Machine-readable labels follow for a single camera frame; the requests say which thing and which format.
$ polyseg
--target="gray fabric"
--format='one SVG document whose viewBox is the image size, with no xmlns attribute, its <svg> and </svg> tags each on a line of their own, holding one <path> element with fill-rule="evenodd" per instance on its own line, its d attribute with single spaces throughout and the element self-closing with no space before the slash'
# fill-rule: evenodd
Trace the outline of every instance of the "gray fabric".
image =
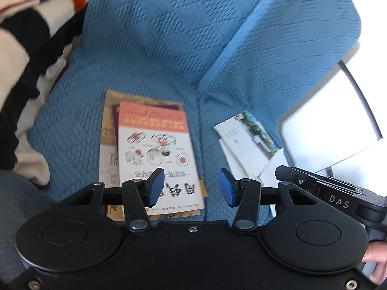
<svg viewBox="0 0 387 290">
<path fill-rule="evenodd" d="M 0 279 L 8 283 L 25 268 L 17 254 L 18 228 L 52 203 L 29 181 L 0 170 Z"/>
</svg>

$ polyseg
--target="blue upholstered seat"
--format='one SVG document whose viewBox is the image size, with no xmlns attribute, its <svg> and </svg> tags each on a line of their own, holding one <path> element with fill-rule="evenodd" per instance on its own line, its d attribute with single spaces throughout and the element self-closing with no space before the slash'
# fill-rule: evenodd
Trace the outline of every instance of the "blue upholstered seat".
<svg viewBox="0 0 387 290">
<path fill-rule="evenodd" d="M 277 144 L 279 116 L 359 37 L 350 0 L 90 0 L 81 44 L 29 136 L 60 200 L 98 176 L 107 89 L 184 104 L 206 219 L 231 219 L 213 126 L 250 109 Z M 261 221 L 268 216 L 262 208 Z"/>
</svg>

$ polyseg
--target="black and white striped fabric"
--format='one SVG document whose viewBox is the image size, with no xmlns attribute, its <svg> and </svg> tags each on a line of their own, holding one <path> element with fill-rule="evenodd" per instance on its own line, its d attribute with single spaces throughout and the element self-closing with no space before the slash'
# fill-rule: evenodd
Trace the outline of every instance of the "black and white striped fabric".
<svg viewBox="0 0 387 290">
<path fill-rule="evenodd" d="M 50 173 L 27 134 L 82 32 L 86 7 L 75 11 L 76 4 L 49 0 L 0 23 L 0 169 L 38 186 Z"/>
</svg>

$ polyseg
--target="screw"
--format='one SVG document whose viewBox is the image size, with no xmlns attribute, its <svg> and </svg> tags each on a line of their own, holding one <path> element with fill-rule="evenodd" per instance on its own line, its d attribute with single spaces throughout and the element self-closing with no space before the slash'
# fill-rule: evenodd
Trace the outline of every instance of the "screw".
<svg viewBox="0 0 387 290">
<path fill-rule="evenodd" d="M 148 222 L 146 220 L 143 220 L 143 219 L 136 219 L 136 220 L 132 220 L 129 223 L 129 226 L 133 230 L 142 230 L 142 229 L 145 229 L 148 226 Z"/>
<path fill-rule="evenodd" d="M 197 226 L 190 226 L 188 227 L 189 232 L 198 232 L 199 228 Z"/>
<path fill-rule="evenodd" d="M 356 280 L 350 280 L 345 285 L 345 289 L 347 289 L 347 290 L 355 290 L 356 288 L 357 288 L 357 281 Z"/>
<path fill-rule="evenodd" d="M 254 227 L 254 222 L 248 219 L 241 219 L 238 220 L 235 225 L 237 226 L 238 229 L 242 230 L 248 230 Z"/>
<path fill-rule="evenodd" d="M 40 282 L 37 281 L 36 279 L 32 279 L 28 282 L 28 287 L 31 290 L 39 290 L 40 289 Z"/>
</svg>

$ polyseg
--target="finger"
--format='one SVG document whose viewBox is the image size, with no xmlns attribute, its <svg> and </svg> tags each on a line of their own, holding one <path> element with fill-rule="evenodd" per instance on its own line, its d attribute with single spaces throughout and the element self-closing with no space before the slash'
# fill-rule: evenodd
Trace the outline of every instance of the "finger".
<svg viewBox="0 0 387 290">
<path fill-rule="evenodd" d="M 380 285 L 387 277 L 387 262 L 378 262 L 373 270 L 370 280 Z"/>
<path fill-rule="evenodd" d="M 382 241 L 370 243 L 362 262 L 387 262 L 387 243 Z"/>
</svg>

